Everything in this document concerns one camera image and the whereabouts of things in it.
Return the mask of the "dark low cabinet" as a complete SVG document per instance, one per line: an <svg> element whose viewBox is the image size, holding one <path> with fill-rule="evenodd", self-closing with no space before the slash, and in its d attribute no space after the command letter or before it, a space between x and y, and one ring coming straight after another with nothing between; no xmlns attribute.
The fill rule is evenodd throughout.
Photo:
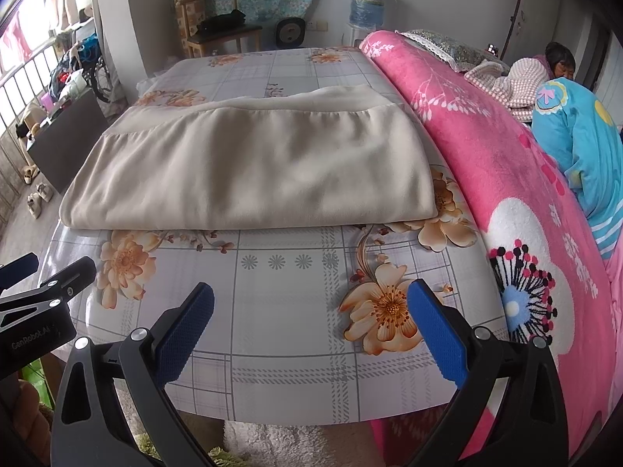
<svg viewBox="0 0 623 467"><path fill-rule="evenodd" d="M36 133L26 151L51 186L63 193L108 126L97 97L87 88Z"/></svg>

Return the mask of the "white fluffy rug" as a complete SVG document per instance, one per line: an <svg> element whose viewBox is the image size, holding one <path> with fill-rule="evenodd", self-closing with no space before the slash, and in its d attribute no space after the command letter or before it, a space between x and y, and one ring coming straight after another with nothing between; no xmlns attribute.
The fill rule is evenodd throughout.
<svg viewBox="0 0 623 467"><path fill-rule="evenodd" d="M250 466L384 466L365 423L285 427L226 422L224 443Z"/></svg>

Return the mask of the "green shopping bag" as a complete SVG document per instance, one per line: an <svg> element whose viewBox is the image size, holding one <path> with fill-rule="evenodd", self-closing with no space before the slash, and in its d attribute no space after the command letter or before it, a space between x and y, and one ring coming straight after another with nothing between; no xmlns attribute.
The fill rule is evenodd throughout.
<svg viewBox="0 0 623 467"><path fill-rule="evenodd" d="M55 401L40 358L21 369L21 378L30 383L39 395L39 402L51 410L55 409Z"/></svg>

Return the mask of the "person lying in bed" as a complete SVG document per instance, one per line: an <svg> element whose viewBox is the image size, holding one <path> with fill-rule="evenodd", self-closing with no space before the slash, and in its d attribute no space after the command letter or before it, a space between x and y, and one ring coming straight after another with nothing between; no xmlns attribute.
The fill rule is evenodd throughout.
<svg viewBox="0 0 623 467"><path fill-rule="evenodd" d="M575 60L568 47L556 41L549 42L545 47L545 53L535 56L535 59L543 64L550 79L567 78L574 79Z"/></svg>

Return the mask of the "blue water bottle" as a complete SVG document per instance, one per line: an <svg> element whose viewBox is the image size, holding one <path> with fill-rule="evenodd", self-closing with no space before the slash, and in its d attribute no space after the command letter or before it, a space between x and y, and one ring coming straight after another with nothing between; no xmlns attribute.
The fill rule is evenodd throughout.
<svg viewBox="0 0 623 467"><path fill-rule="evenodd" d="M350 0L348 23L361 30L378 30L384 20L385 0Z"/></svg>

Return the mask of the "beige zip jacket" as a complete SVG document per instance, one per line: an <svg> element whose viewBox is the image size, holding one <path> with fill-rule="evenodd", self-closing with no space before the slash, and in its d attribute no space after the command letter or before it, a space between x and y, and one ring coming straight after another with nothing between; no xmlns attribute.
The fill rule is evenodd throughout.
<svg viewBox="0 0 623 467"><path fill-rule="evenodd" d="M369 86L132 107L99 137L59 216L89 230L255 230L437 212L413 120Z"/></svg>

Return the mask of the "wooden chair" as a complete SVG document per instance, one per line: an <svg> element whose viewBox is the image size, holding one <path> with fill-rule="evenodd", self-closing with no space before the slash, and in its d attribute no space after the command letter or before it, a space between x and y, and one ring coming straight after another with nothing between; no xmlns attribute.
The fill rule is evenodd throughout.
<svg viewBox="0 0 623 467"><path fill-rule="evenodd" d="M239 0L231 0L231 10L215 13L215 0L173 0L181 34L181 48L187 58L209 56L218 46L233 41L242 53L242 39L249 38L255 51L262 49L261 25L246 22Z"/></svg>

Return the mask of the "right beige shoe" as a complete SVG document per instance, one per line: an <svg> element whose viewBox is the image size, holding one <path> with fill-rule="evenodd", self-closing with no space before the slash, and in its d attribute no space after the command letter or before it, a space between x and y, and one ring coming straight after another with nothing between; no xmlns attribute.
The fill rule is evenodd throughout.
<svg viewBox="0 0 623 467"><path fill-rule="evenodd" d="M47 183L38 183L36 191L44 202L50 202L54 197L54 190Z"/></svg>

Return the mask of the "white water dispenser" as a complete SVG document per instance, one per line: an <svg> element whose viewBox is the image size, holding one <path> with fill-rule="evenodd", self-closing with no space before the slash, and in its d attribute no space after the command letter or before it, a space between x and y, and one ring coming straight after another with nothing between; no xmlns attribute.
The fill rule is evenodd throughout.
<svg viewBox="0 0 623 467"><path fill-rule="evenodd" d="M348 34L347 34L347 44L351 47L360 46L361 42L365 39L367 35L374 33L378 30L376 26L372 26L372 28L364 28L363 26L355 25L355 24L347 24L348 26Z"/></svg>

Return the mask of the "metal window railing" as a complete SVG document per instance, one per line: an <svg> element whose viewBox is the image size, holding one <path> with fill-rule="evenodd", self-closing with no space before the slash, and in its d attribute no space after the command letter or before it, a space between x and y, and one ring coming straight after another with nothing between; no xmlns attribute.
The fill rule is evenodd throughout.
<svg viewBox="0 0 623 467"><path fill-rule="evenodd" d="M41 101L61 56L52 38L23 64L1 76L1 229L6 227L26 188L23 169L28 158L17 137L17 125L25 110Z"/></svg>

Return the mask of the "pink checkered cloth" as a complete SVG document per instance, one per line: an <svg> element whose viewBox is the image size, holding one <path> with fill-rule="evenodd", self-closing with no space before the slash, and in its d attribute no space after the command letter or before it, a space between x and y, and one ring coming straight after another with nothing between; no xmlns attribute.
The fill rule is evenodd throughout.
<svg viewBox="0 0 623 467"><path fill-rule="evenodd" d="M516 120L530 123L537 89L550 75L538 59L521 58L508 71L498 62L484 60L467 71L465 79L502 104Z"/></svg>

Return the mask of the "floral bed sheet mattress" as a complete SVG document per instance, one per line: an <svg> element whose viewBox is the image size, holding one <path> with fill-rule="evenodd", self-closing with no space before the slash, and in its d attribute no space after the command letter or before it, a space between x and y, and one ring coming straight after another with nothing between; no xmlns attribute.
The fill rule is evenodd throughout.
<svg viewBox="0 0 623 467"><path fill-rule="evenodd" d="M59 226L42 278L83 256L130 283L92 284L70 302L79 334L116 342L151 327L193 287L211 285L215 312L167 392L175 407L275 425L357 423L447 402L440 374L410 326L367 345L347 339L352 295L401 310L399 286L420 278L472 325L508 334L475 222L452 173L423 139L440 215L403 228L330 226L269 231L114 234Z"/></svg>

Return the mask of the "black item on chair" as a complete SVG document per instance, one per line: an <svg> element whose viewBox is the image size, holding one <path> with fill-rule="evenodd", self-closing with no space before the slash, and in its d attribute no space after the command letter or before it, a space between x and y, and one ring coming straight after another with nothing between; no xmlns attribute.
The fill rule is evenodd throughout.
<svg viewBox="0 0 623 467"><path fill-rule="evenodd" d="M197 31L201 34L215 35L226 33L242 28L245 24L246 15L234 9L228 14L215 15L204 19L197 24Z"/></svg>

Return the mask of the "pink floral blanket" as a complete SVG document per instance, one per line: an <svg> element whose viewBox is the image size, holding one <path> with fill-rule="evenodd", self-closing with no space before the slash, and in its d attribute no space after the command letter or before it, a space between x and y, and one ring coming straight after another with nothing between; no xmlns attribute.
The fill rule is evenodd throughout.
<svg viewBox="0 0 623 467"><path fill-rule="evenodd" d="M569 450L606 425L622 394L622 265L599 256L564 175L530 130L462 74L397 33L360 46L448 164L484 238L512 339L556 358Z"/></svg>

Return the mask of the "clutter pile on cabinet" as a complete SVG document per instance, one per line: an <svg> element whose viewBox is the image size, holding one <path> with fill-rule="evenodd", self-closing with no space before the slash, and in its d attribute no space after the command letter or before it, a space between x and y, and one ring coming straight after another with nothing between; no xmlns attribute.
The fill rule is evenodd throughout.
<svg viewBox="0 0 623 467"><path fill-rule="evenodd" d="M21 0L1 33L2 128L29 104L56 104L79 80L98 101L110 101L92 0Z"/></svg>

